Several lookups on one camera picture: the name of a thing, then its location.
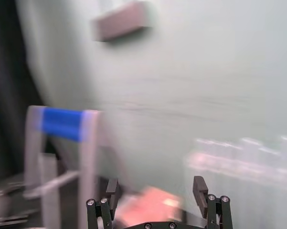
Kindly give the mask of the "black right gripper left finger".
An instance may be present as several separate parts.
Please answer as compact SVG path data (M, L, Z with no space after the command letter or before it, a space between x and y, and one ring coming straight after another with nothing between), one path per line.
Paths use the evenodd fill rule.
M99 200L89 199L86 202L87 226L89 229L98 228L98 218L102 219L104 229L112 229L121 188L118 179L110 179L106 195Z

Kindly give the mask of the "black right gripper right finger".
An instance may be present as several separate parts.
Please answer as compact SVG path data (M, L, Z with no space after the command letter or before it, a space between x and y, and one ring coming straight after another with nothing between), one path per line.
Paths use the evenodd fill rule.
M210 194L202 176L193 178L192 192L201 212L206 220L206 229L232 229L232 215L230 198L227 196L216 197Z

